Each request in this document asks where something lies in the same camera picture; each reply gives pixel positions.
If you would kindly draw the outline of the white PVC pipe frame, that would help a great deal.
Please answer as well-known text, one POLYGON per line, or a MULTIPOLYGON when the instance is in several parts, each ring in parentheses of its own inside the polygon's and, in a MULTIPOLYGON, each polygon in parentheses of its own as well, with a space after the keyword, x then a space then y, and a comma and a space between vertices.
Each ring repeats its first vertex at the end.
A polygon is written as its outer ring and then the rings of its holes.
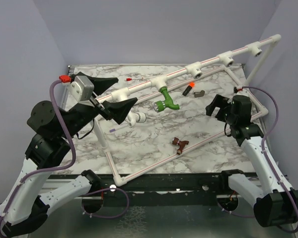
POLYGON ((268 109, 263 106, 250 91, 243 92, 242 87, 247 87, 250 84, 259 68, 264 64, 266 58, 280 40, 281 35, 273 35, 265 40, 253 42, 242 48, 221 53, 216 57, 189 64, 178 71, 166 75, 156 76, 153 79, 147 80, 131 87, 125 87, 115 90, 109 95, 101 97, 99 99, 99 102, 120 102, 128 99, 128 97, 134 93, 143 91, 148 88, 156 88, 157 92, 143 96, 138 100, 139 103, 142 103, 158 96, 158 94, 161 94, 159 92, 161 87, 166 86, 168 92, 170 92, 174 89, 184 86, 186 83, 195 82, 214 73, 225 71, 235 81, 235 83, 237 83, 237 92, 241 95, 249 97, 251 102, 255 104, 256 107, 259 109, 259 112, 251 117, 251 121, 255 121, 256 119, 267 115, 268 109), (245 82, 241 83, 230 70, 230 67, 234 63, 233 57, 243 53, 251 53, 254 57, 261 56, 261 59, 253 68, 245 82))

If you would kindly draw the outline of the brown plastic faucet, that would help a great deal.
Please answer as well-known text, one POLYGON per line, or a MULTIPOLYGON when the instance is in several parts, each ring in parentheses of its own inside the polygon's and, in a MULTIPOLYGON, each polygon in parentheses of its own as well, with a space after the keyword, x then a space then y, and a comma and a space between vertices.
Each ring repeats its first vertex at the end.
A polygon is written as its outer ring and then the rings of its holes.
POLYGON ((179 138, 174 137, 172 140, 172 144, 179 147, 176 151, 176 154, 181 155, 184 147, 189 144, 189 141, 187 141, 187 140, 181 141, 179 138))

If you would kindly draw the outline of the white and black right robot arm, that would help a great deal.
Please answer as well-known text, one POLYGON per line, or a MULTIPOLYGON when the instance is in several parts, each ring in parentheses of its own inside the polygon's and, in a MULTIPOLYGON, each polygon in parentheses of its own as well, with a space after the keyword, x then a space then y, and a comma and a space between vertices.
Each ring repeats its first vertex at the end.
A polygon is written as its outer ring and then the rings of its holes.
POLYGON ((219 190, 241 195, 252 206, 255 219, 262 227, 298 224, 298 190, 281 173, 263 140, 262 130, 251 121, 250 98, 235 95, 229 99, 216 95, 206 106, 206 114, 211 116, 215 108, 219 109, 216 119, 229 126, 230 135, 248 156, 261 182, 261 187, 257 187, 240 170, 223 171, 219 190))

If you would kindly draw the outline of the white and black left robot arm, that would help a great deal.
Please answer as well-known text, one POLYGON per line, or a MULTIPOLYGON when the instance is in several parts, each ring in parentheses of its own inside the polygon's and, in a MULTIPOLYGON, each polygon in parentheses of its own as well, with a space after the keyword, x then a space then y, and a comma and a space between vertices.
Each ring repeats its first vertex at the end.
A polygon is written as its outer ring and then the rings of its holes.
POLYGON ((92 170, 83 171, 72 182, 51 192, 41 193, 49 176, 64 170, 67 153, 76 159, 73 137, 97 116, 121 124, 137 98, 120 102, 99 102, 118 79, 90 77, 83 73, 62 75, 50 86, 50 99, 32 109, 27 124, 35 131, 26 152, 21 172, 7 198, 0 204, 0 237, 12 238, 40 228, 56 209, 76 197, 93 196, 105 191, 92 170), (61 109, 54 96, 55 86, 80 86, 79 99, 68 111, 61 109))

